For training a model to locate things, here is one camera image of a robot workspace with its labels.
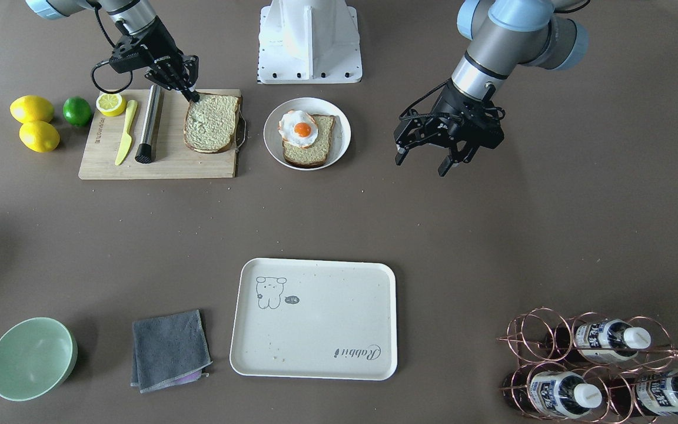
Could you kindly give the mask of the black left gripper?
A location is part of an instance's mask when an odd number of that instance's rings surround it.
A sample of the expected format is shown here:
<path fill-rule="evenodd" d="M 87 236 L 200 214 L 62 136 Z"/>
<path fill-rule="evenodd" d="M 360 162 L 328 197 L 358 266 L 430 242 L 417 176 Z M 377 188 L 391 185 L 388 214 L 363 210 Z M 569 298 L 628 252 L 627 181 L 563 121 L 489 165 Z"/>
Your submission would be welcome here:
<path fill-rule="evenodd" d="M 415 105 L 438 90 L 442 92 L 431 112 L 415 110 Z M 497 148 L 505 137 L 500 121 L 506 113 L 493 104 L 495 91 L 495 85 L 488 82 L 486 97 L 475 100 L 458 91 L 452 80 L 447 80 L 413 102 L 399 115 L 394 131 L 395 164 L 401 165 L 412 148 L 436 145 L 448 150 L 437 170 L 439 177 L 444 177 L 452 167 L 469 163 L 478 148 Z"/>

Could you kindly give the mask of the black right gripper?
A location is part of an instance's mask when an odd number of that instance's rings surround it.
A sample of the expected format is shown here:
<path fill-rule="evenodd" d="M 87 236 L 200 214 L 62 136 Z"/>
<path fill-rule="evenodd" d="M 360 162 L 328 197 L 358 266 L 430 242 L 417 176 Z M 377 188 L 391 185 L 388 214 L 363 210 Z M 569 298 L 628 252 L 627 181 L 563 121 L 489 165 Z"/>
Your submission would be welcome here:
<path fill-rule="evenodd" d="M 109 59 L 118 73 L 148 68 L 145 78 L 168 91 L 179 91 L 188 102 L 198 102 L 195 89 L 198 56 L 185 55 L 159 17 L 135 34 L 119 38 Z"/>

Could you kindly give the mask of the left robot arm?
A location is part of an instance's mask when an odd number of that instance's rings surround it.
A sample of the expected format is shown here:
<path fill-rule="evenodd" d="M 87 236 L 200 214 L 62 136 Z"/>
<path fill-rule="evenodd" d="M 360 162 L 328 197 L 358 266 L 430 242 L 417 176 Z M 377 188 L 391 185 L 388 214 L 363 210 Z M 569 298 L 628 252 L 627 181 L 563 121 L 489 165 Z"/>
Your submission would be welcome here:
<path fill-rule="evenodd" d="M 586 1 L 465 1 L 457 28 L 469 45 L 449 79 L 436 86 L 430 112 L 411 104 L 394 131 L 395 163 L 412 148 L 436 145 L 447 155 L 438 167 L 444 176 L 468 163 L 479 148 L 497 148 L 504 140 L 503 108 L 493 95 L 518 65 L 548 70 L 570 69 L 587 52 L 586 29 L 567 14 Z"/>

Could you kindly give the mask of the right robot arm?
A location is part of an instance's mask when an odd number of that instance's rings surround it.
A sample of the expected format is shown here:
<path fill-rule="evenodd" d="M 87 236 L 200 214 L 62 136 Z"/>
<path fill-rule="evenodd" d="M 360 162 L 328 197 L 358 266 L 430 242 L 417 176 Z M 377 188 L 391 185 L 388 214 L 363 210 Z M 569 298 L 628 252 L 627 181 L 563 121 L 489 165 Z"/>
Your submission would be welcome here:
<path fill-rule="evenodd" d="M 145 77 L 166 90 L 179 91 L 189 102 L 198 102 L 195 89 L 198 56 L 185 55 L 148 1 L 28 1 L 45 19 L 60 19 L 83 10 L 104 10 L 122 34 L 110 41 L 110 58 L 94 66 L 110 65 L 118 74 L 145 70 Z"/>

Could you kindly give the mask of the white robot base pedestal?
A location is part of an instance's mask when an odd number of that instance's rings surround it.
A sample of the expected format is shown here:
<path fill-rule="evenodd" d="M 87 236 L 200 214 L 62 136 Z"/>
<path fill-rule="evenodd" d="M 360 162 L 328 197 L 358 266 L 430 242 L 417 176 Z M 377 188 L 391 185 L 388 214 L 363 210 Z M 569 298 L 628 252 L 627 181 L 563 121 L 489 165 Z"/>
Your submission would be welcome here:
<path fill-rule="evenodd" d="M 344 1 L 272 1 L 260 10 L 260 84 L 350 84 L 363 78 L 355 8 Z"/>

